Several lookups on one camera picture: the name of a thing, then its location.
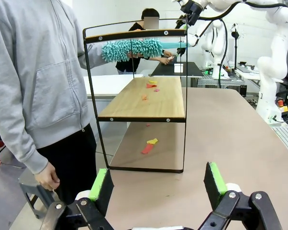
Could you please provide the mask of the person's right hand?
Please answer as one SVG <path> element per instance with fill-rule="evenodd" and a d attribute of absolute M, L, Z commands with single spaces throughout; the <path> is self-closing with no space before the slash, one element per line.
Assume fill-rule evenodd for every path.
<path fill-rule="evenodd" d="M 59 187 L 60 180 L 56 174 L 55 167 L 48 162 L 46 167 L 34 175 L 36 181 L 45 189 L 52 191 Z"/>

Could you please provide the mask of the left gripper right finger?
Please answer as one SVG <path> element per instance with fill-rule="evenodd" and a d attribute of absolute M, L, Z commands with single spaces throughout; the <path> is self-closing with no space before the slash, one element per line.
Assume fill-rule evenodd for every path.
<path fill-rule="evenodd" d="M 226 184 L 215 162 L 206 164 L 204 184 L 212 212 L 200 230 L 225 230 L 231 221 L 240 221 L 247 230 L 281 230 L 270 197 L 264 191 L 246 196 L 237 184 Z"/>

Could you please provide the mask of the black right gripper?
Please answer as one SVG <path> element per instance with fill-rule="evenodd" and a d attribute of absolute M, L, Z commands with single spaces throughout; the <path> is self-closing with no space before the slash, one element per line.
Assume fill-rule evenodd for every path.
<path fill-rule="evenodd" d="M 201 12 L 204 10 L 204 4 L 199 0 L 182 0 L 180 10 L 187 14 L 187 24 L 193 26 L 199 19 Z M 185 23 L 184 20 L 177 20 L 175 29 L 180 29 Z"/>

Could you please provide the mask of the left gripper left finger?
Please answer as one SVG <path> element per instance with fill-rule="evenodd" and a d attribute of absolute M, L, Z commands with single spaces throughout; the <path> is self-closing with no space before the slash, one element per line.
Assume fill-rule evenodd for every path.
<path fill-rule="evenodd" d="M 106 213 L 114 184 L 109 169 L 100 169 L 96 180 L 88 191 L 88 197 L 75 200 L 72 204 L 53 202 L 44 217 L 42 230 L 112 230 Z"/>

